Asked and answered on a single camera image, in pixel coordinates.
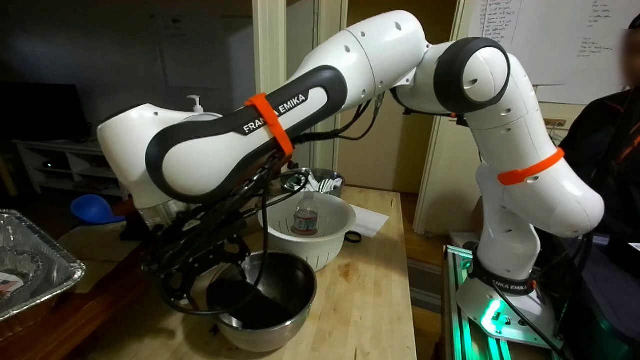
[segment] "green light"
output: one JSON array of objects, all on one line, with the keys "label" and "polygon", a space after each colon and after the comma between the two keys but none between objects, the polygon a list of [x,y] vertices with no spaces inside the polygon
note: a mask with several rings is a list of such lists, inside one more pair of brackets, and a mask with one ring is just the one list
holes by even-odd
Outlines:
[{"label": "green light", "polygon": [[482,316],[482,319],[480,319],[480,324],[490,334],[498,334],[498,335],[502,334],[502,323],[500,323],[500,320],[493,321],[493,317],[495,316],[496,313],[500,312],[501,309],[502,309],[502,300],[493,299],[491,300],[491,302],[489,303],[489,306],[484,311],[484,315]]}]

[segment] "aluminum foil tray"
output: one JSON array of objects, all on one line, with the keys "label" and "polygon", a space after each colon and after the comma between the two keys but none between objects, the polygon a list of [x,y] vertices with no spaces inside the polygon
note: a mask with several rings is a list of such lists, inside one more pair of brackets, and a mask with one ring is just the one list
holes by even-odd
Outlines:
[{"label": "aluminum foil tray", "polygon": [[15,210],[0,209],[0,247],[35,253],[42,261],[44,278],[31,298],[0,313],[0,322],[55,297],[80,281],[85,267],[49,235]]}]

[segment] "television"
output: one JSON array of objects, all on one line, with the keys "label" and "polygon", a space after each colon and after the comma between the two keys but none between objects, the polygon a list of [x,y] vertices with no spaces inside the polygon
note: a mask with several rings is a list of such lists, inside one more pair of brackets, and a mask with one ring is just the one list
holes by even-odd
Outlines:
[{"label": "television", "polygon": [[75,85],[0,82],[0,137],[81,141],[91,133]]}]

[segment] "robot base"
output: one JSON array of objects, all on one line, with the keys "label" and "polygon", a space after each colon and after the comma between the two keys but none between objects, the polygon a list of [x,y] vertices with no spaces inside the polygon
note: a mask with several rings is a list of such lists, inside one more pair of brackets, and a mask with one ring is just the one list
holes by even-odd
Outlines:
[{"label": "robot base", "polygon": [[[548,299],[539,300],[537,294],[536,290],[526,296],[507,296],[529,321],[561,348],[563,342],[554,336],[556,318],[551,303]],[[479,279],[467,277],[456,293],[456,300],[462,312],[478,323],[487,335],[500,340],[548,348],[545,341],[502,301],[500,295]]]}]

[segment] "stainless steel bowl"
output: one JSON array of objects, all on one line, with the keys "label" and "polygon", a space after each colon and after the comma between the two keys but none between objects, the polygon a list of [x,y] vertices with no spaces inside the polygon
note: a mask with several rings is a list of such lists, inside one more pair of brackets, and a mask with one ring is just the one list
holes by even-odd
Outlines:
[{"label": "stainless steel bowl", "polygon": [[[246,281],[255,282],[262,252],[254,252],[242,264]],[[220,270],[218,279],[242,279],[240,271],[232,265]],[[311,303],[316,297],[317,281],[314,269],[300,257],[281,251],[269,251],[267,265],[258,289],[291,314],[291,319],[267,329],[247,329],[230,314],[215,316],[220,331],[237,347],[252,352],[267,352],[283,347],[293,339],[307,321]]]},{"label": "stainless steel bowl", "polygon": [[345,185],[345,180],[344,177],[340,174],[338,174],[335,171],[332,170],[327,170],[325,168],[297,168],[295,170],[291,170],[288,171],[284,174],[282,174],[282,176],[280,176],[280,186],[282,187],[282,191],[283,192],[293,192],[295,191],[294,188],[291,188],[289,186],[287,186],[287,183],[294,177],[294,176],[298,176],[298,179],[300,180],[299,183],[301,183],[305,177],[305,172],[311,171],[311,174],[314,175],[314,178],[316,179],[316,181],[318,183],[321,183],[322,180],[325,179],[329,179],[329,180],[337,180],[337,179],[342,179],[342,184],[338,187],[333,189],[330,192],[324,192],[327,193],[329,195],[333,195],[336,197],[342,197],[342,188]]}]

